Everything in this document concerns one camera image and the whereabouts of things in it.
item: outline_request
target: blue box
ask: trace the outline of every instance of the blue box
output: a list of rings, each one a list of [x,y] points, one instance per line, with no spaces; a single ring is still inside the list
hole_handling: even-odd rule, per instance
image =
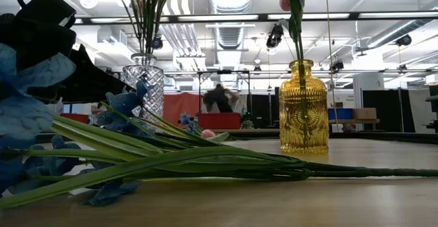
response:
[[[338,120],[352,120],[353,119],[353,108],[337,108],[336,109]],[[335,119],[335,110],[333,108],[328,109],[328,120]]]

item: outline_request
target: ceiling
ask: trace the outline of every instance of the ceiling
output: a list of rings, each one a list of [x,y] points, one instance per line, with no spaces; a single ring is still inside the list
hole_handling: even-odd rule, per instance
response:
[[[77,10],[77,17],[111,17],[125,16],[125,9],[120,0],[65,0]],[[210,14],[209,0],[188,0],[188,7],[191,14]],[[432,1],[438,0],[328,0],[329,12],[379,12],[379,11],[417,11]],[[178,0],[179,11],[183,9],[182,0]],[[168,2],[170,14],[176,14],[170,2]],[[17,13],[19,11],[18,3],[15,0],[0,0],[0,14]],[[326,0],[306,0],[305,13],[327,12]],[[284,13],[279,7],[279,0],[253,0],[250,13]],[[305,57],[315,62],[315,70],[323,68],[329,69],[330,60],[328,56],[331,52],[348,45],[348,48],[356,47],[354,43],[356,38],[371,38],[378,35],[388,27],[399,21],[331,21],[330,29],[326,21],[303,22],[303,45]],[[289,62],[294,59],[295,49],[290,37],[285,33],[286,40],[279,44],[276,53],[268,55],[266,50],[266,38],[273,23],[249,23],[254,27],[246,28],[244,40],[244,51],[240,57],[240,64],[236,70],[252,70],[255,59],[260,59],[262,70],[287,70]],[[216,43],[214,41],[214,30],[205,27],[205,23],[195,23],[194,30],[200,45],[202,53],[205,54],[205,65],[209,70],[215,70],[221,67],[216,57]],[[77,43],[84,44],[91,58],[95,59],[97,66],[105,66],[120,70],[127,64],[132,64],[129,56],[138,51],[138,43],[132,34],[131,25],[75,25],[73,30],[77,32]],[[110,35],[119,40],[120,31],[128,36],[127,46],[114,46],[111,43],[103,42],[102,35]],[[421,57],[437,50],[437,40],[433,36],[438,35],[438,22],[433,21],[419,29],[409,33],[412,37],[412,44],[400,47],[401,54],[398,54],[399,48],[395,45],[385,45],[376,49],[383,54],[383,61],[379,62],[378,68],[396,69],[400,63]],[[178,70],[174,64],[174,50],[169,45],[167,39],[164,39],[164,47],[156,50],[154,55],[158,58],[158,65],[167,71]],[[352,53],[338,55],[336,59],[344,62],[346,69],[352,68]],[[426,69],[435,67],[438,64],[438,57],[432,57],[421,64],[415,66],[416,69]],[[401,81],[410,81],[412,83],[421,83],[422,78],[427,74],[415,74],[410,77],[404,77]],[[336,77],[340,77],[340,85],[345,85],[351,80],[352,75],[344,77],[342,72]],[[397,73],[385,75],[386,79],[392,79],[399,76]],[[254,76],[255,78],[288,78],[288,74],[262,74]],[[329,75],[320,75],[320,77],[329,77]],[[190,84],[191,79],[177,79],[180,85]],[[273,81],[271,85],[279,85],[283,80]],[[260,88],[267,83],[260,80]]]

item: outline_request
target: cardboard box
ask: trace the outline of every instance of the cardboard box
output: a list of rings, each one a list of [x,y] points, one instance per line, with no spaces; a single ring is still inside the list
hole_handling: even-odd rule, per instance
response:
[[[375,120],[377,112],[375,108],[353,109],[353,119],[355,120]]]

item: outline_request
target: wooden table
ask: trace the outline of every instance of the wooden table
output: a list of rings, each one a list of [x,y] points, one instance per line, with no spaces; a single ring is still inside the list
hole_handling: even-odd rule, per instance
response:
[[[275,140],[234,142],[279,152]],[[330,155],[306,158],[340,165],[438,168],[438,146],[332,139]],[[3,212],[0,226],[438,226],[438,179],[309,179],[267,183],[242,180],[145,182],[138,192],[103,207],[57,196]]]

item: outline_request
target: vase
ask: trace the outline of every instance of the vase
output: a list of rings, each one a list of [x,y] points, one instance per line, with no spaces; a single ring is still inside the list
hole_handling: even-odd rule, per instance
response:
[[[154,66],[157,62],[154,55],[135,53],[131,59],[135,64],[123,67],[120,79],[133,88],[136,88],[138,81],[142,81],[148,89],[143,97],[142,107],[134,109],[133,114],[157,122],[146,112],[146,109],[160,118],[163,116],[164,72],[161,68]]]
[[[312,77],[313,61],[302,61],[302,79],[299,61],[289,67],[292,78],[281,84],[280,141],[281,151],[291,155],[326,155],[329,151],[329,117],[327,91],[323,81]]]

